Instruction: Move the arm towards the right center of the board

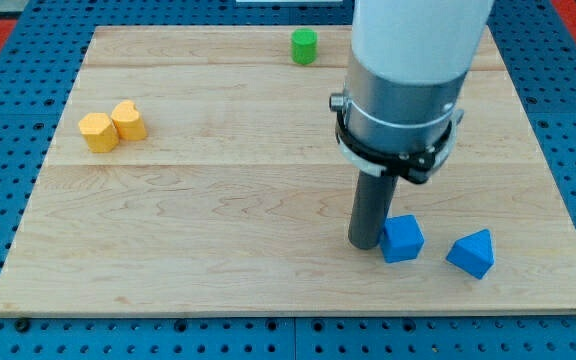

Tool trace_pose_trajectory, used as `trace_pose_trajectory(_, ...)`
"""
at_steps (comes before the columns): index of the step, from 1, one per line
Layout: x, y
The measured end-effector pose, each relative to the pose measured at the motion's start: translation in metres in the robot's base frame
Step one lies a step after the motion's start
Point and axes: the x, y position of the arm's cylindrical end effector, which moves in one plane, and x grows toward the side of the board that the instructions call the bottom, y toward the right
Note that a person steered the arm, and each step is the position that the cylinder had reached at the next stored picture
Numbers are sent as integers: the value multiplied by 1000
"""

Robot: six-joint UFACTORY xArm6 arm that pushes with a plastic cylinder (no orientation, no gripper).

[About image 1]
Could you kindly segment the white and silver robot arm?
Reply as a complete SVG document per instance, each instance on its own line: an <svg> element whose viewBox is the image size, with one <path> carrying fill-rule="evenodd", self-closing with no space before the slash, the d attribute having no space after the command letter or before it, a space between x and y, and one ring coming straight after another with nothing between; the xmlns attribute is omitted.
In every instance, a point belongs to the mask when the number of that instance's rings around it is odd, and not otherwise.
<svg viewBox="0 0 576 360"><path fill-rule="evenodd" d="M344 89L330 97L343 156L373 177L428 181L463 115L457 99L493 0L357 0Z"/></svg>

